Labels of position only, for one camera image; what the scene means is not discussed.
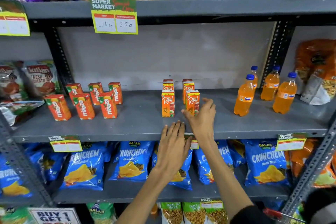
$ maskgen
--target bottle label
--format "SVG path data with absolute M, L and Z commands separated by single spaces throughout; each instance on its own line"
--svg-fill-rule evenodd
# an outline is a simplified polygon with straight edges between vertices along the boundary
M 284 99 L 293 99 L 295 97 L 295 94 L 288 94 L 278 91 L 278 97 L 284 98 Z
M 242 101 L 242 102 L 250 103 L 250 102 L 252 102 L 253 97 L 245 97 L 243 95 L 240 95 L 239 100 Z
M 270 88 L 270 89 L 277 89 L 279 87 L 279 84 L 278 83 L 266 82 L 265 87 Z

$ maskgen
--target fanta bottle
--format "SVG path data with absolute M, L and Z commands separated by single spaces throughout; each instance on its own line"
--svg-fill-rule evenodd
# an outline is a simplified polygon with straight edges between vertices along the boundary
M 246 82 L 240 86 L 236 99 L 236 105 L 234 106 L 234 114 L 245 116 L 249 113 L 250 105 L 254 96 L 253 79 L 254 75 L 248 74 L 246 76 Z
M 254 75 L 254 79 L 253 79 L 253 90 L 255 92 L 257 85 L 258 85 L 258 77 L 257 77 L 257 69 L 258 66 L 251 66 L 251 74 Z
M 280 85 L 273 104 L 275 112 L 285 114 L 289 111 L 297 90 L 295 78 L 296 73 L 290 72 L 288 80 Z
M 262 100 L 272 101 L 274 99 L 275 93 L 280 84 L 279 69 L 280 66 L 274 66 L 273 71 L 266 77 L 265 84 L 260 95 Z

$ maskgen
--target blue bottle cap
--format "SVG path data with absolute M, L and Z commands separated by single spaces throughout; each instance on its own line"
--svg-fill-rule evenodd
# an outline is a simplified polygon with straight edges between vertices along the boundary
M 296 78 L 296 73 L 295 73 L 295 72 L 290 72 L 290 73 L 288 74 L 288 77 L 289 77 L 289 78 Z
M 247 79 L 247 80 L 250 80 L 250 81 L 253 81 L 253 80 L 254 80 L 254 75 L 253 75 L 253 74 L 248 74 L 248 75 L 246 76 L 246 79 Z

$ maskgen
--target real juice box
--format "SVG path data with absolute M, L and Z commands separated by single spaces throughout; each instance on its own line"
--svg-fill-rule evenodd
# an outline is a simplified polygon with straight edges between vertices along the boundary
M 198 90 L 188 90 L 187 99 L 185 101 L 185 109 L 195 116 L 200 111 L 200 93 Z
M 183 82 L 183 104 L 186 104 L 186 96 L 188 90 L 194 90 L 195 89 L 195 83 L 193 81 L 184 81 Z
M 103 93 L 103 86 L 101 82 L 93 82 L 89 84 L 90 95 L 94 105 L 100 105 L 99 94 Z
M 163 90 L 174 90 L 173 79 L 164 79 L 163 80 Z
M 81 120 L 92 120 L 95 117 L 89 93 L 77 94 L 73 97 L 73 101 Z
M 71 112 L 65 101 L 64 95 L 46 95 L 44 99 L 56 121 L 69 120 L 71 118 Z
M 104 92 L 99 95 L 100 107 L 104 119 L 115 119 L 118 116 L 113 92 Z
M 73 96 L 76 94 L 82 94 L 83 90 L 82 90 L 82 86 L 80 83 L 68 83 L 66 85 L 66 89 L 69 92 L 69 96 L 71 98 L 71 101 L 73 103 L 73 105 L 75 105 L 74 100 L 73 100 Z
M 162 117 L 175 116 L 175 92 L 173 90 L 162 91 Z
M 108 89 L 113 92 L 114 102 L 116 105 L 123 104 L 123 95 L 121 93 L 121 84 L 120 82 L 110 82 L 108 84 Z

